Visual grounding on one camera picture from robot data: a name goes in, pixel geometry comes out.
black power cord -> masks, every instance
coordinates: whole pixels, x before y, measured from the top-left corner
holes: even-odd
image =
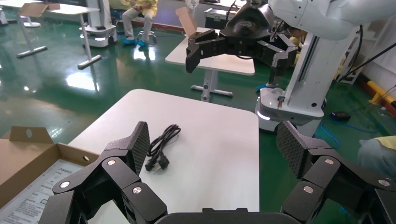
[[[380,53],[376,54],[374,57],[368,59],[365,63],[359,65],[357,68],[355,68],[354,70],[346,73],[343,77],[341,77],[341,79],[339,80],[339,82],[341,82],[345,77],[349,76],[350,74],[354,73],[355,71],[357,71],[358,69],[360,69],[361,67],[365,66],[366,64],[372,62],[373,60],[375,60],[376,58],[378,58],[379,56],[383,55],[384,53],[386,53],[387,51],[389,51],[390,49],[394,48],[396,46],[396,43],[390,45],[389,47],[387,47],[385,50],[381,51]]]
[[[360,49],[361,49],[361,44],[363,42],[363,26],[360,25],[360,38],[359,38],[359,46],[358,46],[358,50],[356,51],[356,55],[355,55],[355,59],[354,62],[352,62],[351,67],[349,68],[349,70],[346,72],[346,74],[349,74],[349,72],[352,70],[352,67],[354,66],[354,64],[356,63],[356,60],[358,59],[359,53],[360,53]]]
[[[231,4],[230,8],[228,9],[228,12],[227,12],[227,15],[226,15],[226,25],[225,25],[224,27],[227,26],[227,23],[228,23],[228,16],[230,15],[230,12],[231,12],[231,9],[233,8],[233,6],[235,6],[236,8],[238,8],[238,7],[236,6],[235,3],[236,3],[236,0]]]
[[[166,169],[168,167],[169,160],[163,154],[163,148],[166,143],[179,134],[181,130],[182,129],[178,125],[170,125],[165,129],[161,136],[150,143],[150,149],[147,152],[147,156],[151,157],[151,159],[149,159],[145,165],[147,171],[151,171],[157,162],[161,169]]]
[[[278,27],[275,29],[274,35],[272,35],[271,40],[275,37],[276,33],[279,32],[279,28],[282,26],[283,23],[284,21],[282,20],[278,25]]]

table leg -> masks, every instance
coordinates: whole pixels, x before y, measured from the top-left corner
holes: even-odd
[[[221,95],[226,95],[229,97],[233,96],[232,92],[223,91],[223,90],[216,90],[217,87],[217,76],[218,72],[214,70],[206,70],[205,71],[205,78],[204,78],[204,86],[196,86],[193,85],[191,87],[192,90],[201,90],[201,100],[205,102],[209,102],[210,93],[217,93]]]
[[[83,36],[84,36],[84,40],[85,40],[85,50],[88,56],[88,60],[86,60],[85,62],[77,65],[78,69],[84,69],[85,67],[87,67],[88,65],[97,62],[98,60],[100,60],[102,58],[102,55],[96,55],[95,57],[92,57],[91,55],[91,48],[89,47],[89,42],[88,42],[88,35],[87,32],[85,30],[85,26],[84,26],[84,18],[83,15],[80,14],[80,23],[81,23],[81,30],[83,31]]]
[[[23,25],[22,19],[21,19],[21,17],[18,14],[16,15],[16,19],[18,20],[18,23],[19,23],[19,25],[20,25],[20,27],[22,29],[23,36],[25,37],[26,43],[28,44],[28,47],[29,47],[28,51],[16,54],[16,57],[17,58],[22,58],[22,57],[29,56],[29,55],[35,54],[37,52],[46,50],[47,49],[46,46],[33,48],[32,42],[30,41],[30,39],[28,37],[28,33],[26,32],[26,27]]]

metal screw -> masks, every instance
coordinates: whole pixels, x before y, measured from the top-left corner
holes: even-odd
[[[384,185],[385,187],[388,187],[390,185],[390,183],[386,180],[378,180],[378,182],[382,185]]]
[[[136,187],[132,190],[134,194],[139,194],[141,192],[141,187]]]
[[[325,162],[328,163],[328,164],[330,164],[330,165],[334,164],[334,161],[333,161],[333,160],[330,160],[330,159],[326,159]]]
[[[65,181],[65,182],[63,182],[63,183],[61,183],[61,188],[65,188],[65,187],[67,187],[68,185],[70,184],[70,181]]]
[[[308,194],[312,194],[313,193],[313,189],[310,186],[305,186],[304,187],[304,191],[307,192]]]
[[[107,162],[107,164],[111,166],[111,165],[115,164],[115,161],[114,160],[110,160],[109,162]]]

epoxy floor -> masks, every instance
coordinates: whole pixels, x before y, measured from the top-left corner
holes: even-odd
[[[77,64],[86,60],[79,25],[39,21],[42,26],[29,29],[28,35],[35,47],[46,45],[48,50],[23,59],[15,57],[28,49],[19,26],[0,27],[0,136],[12,125],[44,126],[54,141],[68,143],[128,91],[137,88],[200,99],[201,93],[190,87],[202,85],[204,70],[188,74],[184,67],[165,62],[165,57],[183,40],[180,32],[155,30],[158,43],[146,51],[124,47],[121,42],[105,49],[92,49],[92,55],[101,54],[103,59],[78,70]],[[212,95],[211,102],[253,111],[256,87],[269,77],[268,66],[256,65],[255,69],[256,75],[251,77],[220,72],[218,88],[232,91],[234,97]],[[290,76],[291,71],[282,77],[281,87],[287,85]],[[325,114],[350,112],[365,105],[370,97],[358,85],[332,84]],[[381,124],[380,132],[363,133],[335,124],[325,125],[340,142],[336,150],[353,162],[357,162],[360,139],[396,133],[395,119],[378,107],[371,106],[363,113]],[[353,113],[350,124],[373,129],[361,112]],[[315,135],[335,146],[320,128]],[[296,183],[276,148],[275,135],[260,131],[261,211],[279,211]],[[326,202],[316,223],[357,223],[339,209],[339,204]]]

carbon fiber finger pad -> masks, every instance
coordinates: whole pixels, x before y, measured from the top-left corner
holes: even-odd
[[[294,132],[294,130],[289,130],[290,128],[294,127],[284,123],[279,124],[276,145],[293,174],[299,178],[306,149],[298,141],[299,134]]]
[[[150,147],[149,127],[147,123],[139,122],[132,135],[136,137],[136,142],[132,147],[132,155],[134,157],[136,174],[139,175]]]

